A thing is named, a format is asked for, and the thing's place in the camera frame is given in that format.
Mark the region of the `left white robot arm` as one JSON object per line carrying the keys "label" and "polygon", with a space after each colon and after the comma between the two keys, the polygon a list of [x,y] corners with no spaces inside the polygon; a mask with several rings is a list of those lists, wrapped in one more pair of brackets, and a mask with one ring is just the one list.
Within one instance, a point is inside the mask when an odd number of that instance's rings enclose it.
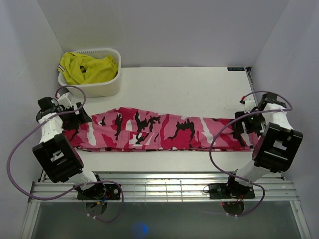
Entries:
{"label": "left white robot arm", "polygon": [[40,107],[36,121],[41,125],[41,140],[32,152],[49,179],[77,185],[76,191],[89,199],[102,199],[106,187],[93,171],[84,169],[84,163],[64,135],[67,130],[78,130],[83,123],[91,122],[80,102],[71,103],[69,94],[38,100]]}

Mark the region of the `pink camouflage trousers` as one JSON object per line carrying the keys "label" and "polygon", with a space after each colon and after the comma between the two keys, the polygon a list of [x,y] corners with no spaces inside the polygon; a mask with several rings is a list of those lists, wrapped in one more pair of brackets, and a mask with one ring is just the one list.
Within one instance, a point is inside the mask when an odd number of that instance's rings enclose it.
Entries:
{"label": "pink camouflage trousers", "polygon": [[64,135],[74,148],[106,151],[251,151],[249,135],[236,136],[230,119],[183,117],[135,108],[115,108]]}

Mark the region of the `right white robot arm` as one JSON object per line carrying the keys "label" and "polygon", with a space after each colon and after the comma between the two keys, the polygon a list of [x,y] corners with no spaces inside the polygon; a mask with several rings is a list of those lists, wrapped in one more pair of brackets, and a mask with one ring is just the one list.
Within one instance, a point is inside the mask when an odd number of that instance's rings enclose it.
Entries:
{"label": "right white robot arm", "polygon": [[244,198],[264,175],[286,172],[303,140],[303,134],[290,125],[287,104],[277,94],[264,93],[255,107],[245,99],[241,103],[245,108],[235,113],[232,127],[236,136],[249,135],[253,152],[251,161],[228,177],[225,192],[231,198]]}

